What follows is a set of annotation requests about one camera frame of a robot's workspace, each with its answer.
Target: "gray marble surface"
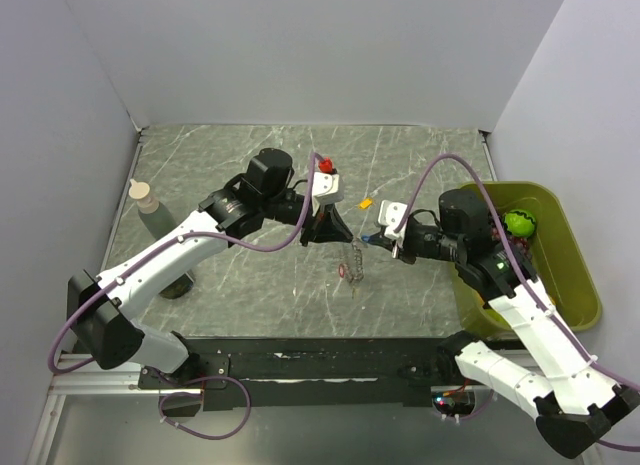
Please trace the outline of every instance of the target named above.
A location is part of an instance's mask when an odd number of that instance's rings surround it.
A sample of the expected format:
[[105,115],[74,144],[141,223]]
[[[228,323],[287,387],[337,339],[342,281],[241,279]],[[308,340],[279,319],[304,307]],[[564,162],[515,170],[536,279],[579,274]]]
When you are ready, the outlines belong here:
[[[490,168],[475,130],[412,126],[226,126],[171,125],[143,131],[134,171],[178,221],[235,174],[263,147],[293,156],[296,177],[306,175],[310,150],[331,157],[347,185],[338,204],[352,231],[375,232],[381,200],[406,201],[427,163],[442,152],[458,153],[485,180]],[[441,192],[469,181],[457,164],[436,166],[416,206],[437,210]],[[374,200],[366,211],[358,204]],[[266,223],[247,237],[276,244],[290,227]],[[107,268],[153,242],[134,203],[124,205]],[[198,265],[196,286],[184,297],[157,297],[143,323],[187,336],[386,337],[444,336],[460,329],[445,264],[427,260],[410,266],[389,252],[364,250],[364,280],[352,290],[337,269],[348,257],[344,244],[294,242],[265,254],[233,247]]]

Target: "floor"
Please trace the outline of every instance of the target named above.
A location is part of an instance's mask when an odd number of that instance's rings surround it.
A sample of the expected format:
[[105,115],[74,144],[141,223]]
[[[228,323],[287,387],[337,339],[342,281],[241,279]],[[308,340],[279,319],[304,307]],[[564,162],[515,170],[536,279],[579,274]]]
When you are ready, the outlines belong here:
[[[491,179],[476,130],[417,126],[221,126],[171,125],[146,129],[133,176],[183,220],[198,203],[243,172],[265,147],[292,155],[296,177],[306,174],[311,150],[331,157],[346,182],[338,210],[352,231],[375,232],[381,200],[406,201],[427,165],[454,152]],[[469,181],[456,163],[439,164],[425,182],[416,206],[437,210],[441,192]],[[366,211],[359,202],[371,197]],[[248,238],[276,244],[290,227],[265,223]],[[107,268],[145,247],[150,237],[127,199]],[[195,269],[196,286],[184,297],[156,298],[143,323],[187,336],[439,337],[460,329],[447,266],[422,260],[406,265],[389,252],[364,250],[365,278],[357,289],[338,275],[349,254],[344,244],[296,242],[277,254],[233,247]]]

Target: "green bottle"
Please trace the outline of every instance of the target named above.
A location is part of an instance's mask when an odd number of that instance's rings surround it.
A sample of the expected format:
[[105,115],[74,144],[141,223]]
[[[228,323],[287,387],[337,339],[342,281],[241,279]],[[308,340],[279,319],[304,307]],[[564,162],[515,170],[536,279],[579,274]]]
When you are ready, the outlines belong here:
[[[169,209],[151,193],[148,183],[131,179],[129,196],[138,204],[138,216],[156,240],[160,240],[178,226]],[[181,297],[193,288],[193,283],[192,273],[187,272],[162,290],[160,296],[168,299]]]

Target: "gray wall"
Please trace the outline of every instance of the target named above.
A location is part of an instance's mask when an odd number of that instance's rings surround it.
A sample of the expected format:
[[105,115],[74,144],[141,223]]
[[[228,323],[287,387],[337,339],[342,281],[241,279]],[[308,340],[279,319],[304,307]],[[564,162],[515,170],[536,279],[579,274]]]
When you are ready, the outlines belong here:
[[[603,364],[636,382],[639,1],[566,0],[491,140],[501,179],[537,181],[560,197],[604,307],[587,339]],[[607,438],[640,445],[640,411]],[[638,463],[621,452],[607,458]]]
[[139,126],[492,130],[562,0],[68,0]]
[[135,130],[64,0],[0,0],[2,463],[31,446],[66,283],[96,271]]

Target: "green plastic bin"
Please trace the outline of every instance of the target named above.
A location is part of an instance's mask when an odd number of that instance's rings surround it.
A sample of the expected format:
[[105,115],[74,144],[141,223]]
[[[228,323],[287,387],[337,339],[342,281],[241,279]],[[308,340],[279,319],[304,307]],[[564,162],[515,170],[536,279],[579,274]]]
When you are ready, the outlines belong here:
[[[484,185],[498,213],[514,208],[533,213],[537,220],[536,233],[530,239],[533,265],[547,293],[571,330],[581,332],[593,327],[600,320],[602,305],[558,198],[531,182]],[[481,196],[475,183],[461,188]],[[506,321],[494,319],[482,308],[479,295],[458,277],[453,265],[450,272],[462,328],[484,339],[513,338],[515,333]]]

